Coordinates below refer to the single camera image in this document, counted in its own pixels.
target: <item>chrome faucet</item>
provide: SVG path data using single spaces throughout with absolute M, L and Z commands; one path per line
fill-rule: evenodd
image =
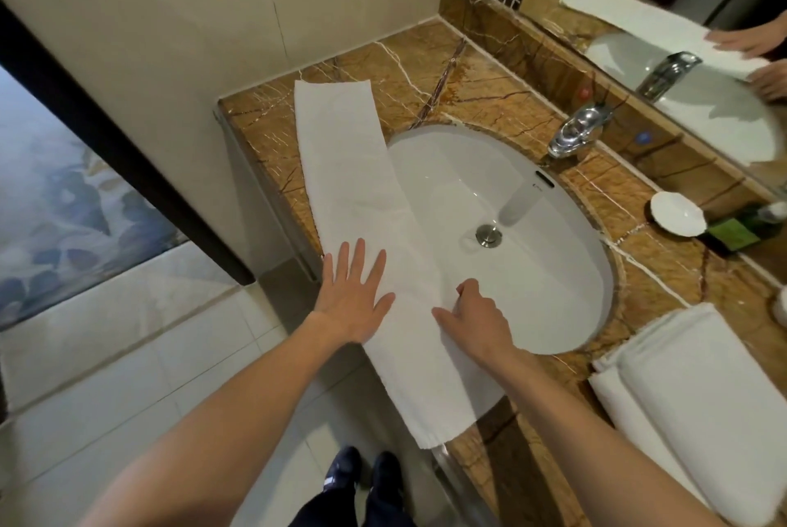
M 611 118 L 612 108 L 605 104 L 590 102 L 579 107 L 557 130 L 547 146 L 547 154 L 554 159 L 576 154 L 599 138 Z
M 680 82 L 702 59 L 690 52 L 676 52 L 669 55 L 653 68 L 637 87 L 637 94 L 648 102 L 656 102 L 672 86 Z

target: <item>reflected sink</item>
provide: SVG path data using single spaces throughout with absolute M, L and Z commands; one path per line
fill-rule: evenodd
M 389 154 L 446 279 L 477 278 L 518 347 L 556 354 L 595 336 L 612 305 L 612 268 L 597 231 L 536 164 L 453 125 L 400 134 Z M 483 225 L 502 236 L 495 247 L 479 243 Z
M 635 90 L 668 52 L 628 34 L 606 34 L 585 56 L 630 90 Z M 743 82 L 702 65 L 654 103 L 740 164 L 779 158 L 785 149 L 778 121 Z

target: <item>green bottle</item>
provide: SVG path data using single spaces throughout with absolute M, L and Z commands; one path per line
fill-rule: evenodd
M 746 204 L 731 216 L 716 221 L 699 236 L 717 254 L 728 257 L 755 243 L 772 239 L 787 220 L 787 202 Z

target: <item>beige wall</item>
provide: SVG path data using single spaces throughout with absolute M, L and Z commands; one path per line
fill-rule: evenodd
M 438 9 L 438 0 L 5 3 L 257 273 L 290 253 L 212 117 L 217 98 Z

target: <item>pants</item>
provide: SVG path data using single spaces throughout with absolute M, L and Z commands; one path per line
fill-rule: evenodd
M 358 527 L 355 492 L 337 488 L 316 495 L 300 509 L 290 527 Z M 364 527 L 416 527 L 410 515 L 383 502 L 372 491 L 366 500 Z

